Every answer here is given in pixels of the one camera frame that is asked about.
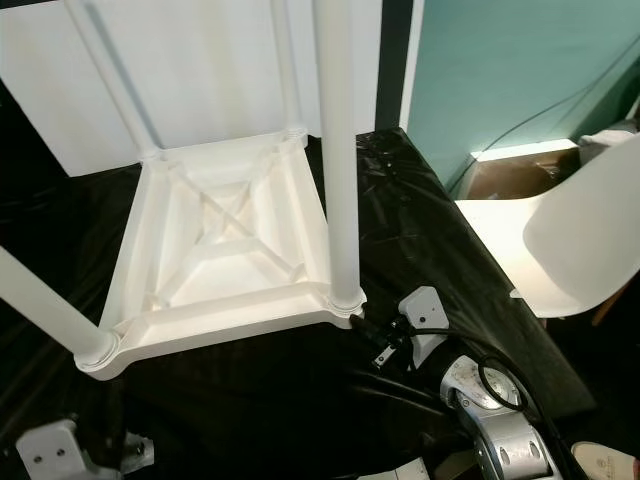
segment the white wall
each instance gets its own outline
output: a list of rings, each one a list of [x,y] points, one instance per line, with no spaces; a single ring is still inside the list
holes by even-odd
[[[356,131],[374,129],[382,0],[351,0]],[[92,0],[158,144],[282,126],[268,0]],[[302,112],[320,134],[311,0],[289,1]],[[0,12],[0,76],[58,161],[82,175],[136,161],[62,2]]]

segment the white shoe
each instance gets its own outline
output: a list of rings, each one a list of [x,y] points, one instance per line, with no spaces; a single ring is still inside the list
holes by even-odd
[[[591,480],[638,480],[640,462],[597,443],[578,442],[571,453]]]

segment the metal bracket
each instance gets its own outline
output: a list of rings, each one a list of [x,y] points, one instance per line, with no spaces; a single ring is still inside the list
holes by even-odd
[[[121,480],[119,471],[94,464],[80,450],[71,420],[26,431],[16,449],[31,480]]]
[[[449,320],[433,287],[419,287],[400,302],[398,311],[414,328],[449,328]],[[419,367],[446,337],[442,335],[416,335],[413,342],[413,363]]]

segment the white chair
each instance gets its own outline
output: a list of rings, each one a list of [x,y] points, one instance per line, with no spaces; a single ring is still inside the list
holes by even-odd
[[[461,200],[467,221],[539,318],[589,310],[640,269],[640,134],[541,195]]]

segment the chair seat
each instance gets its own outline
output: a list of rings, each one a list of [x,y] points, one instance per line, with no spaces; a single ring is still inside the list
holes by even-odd
[[[545,195],[521,200],[460,200],[456,204],[536,317],[575,315],[595,304],[565,292],[524,242],[524,229]]]

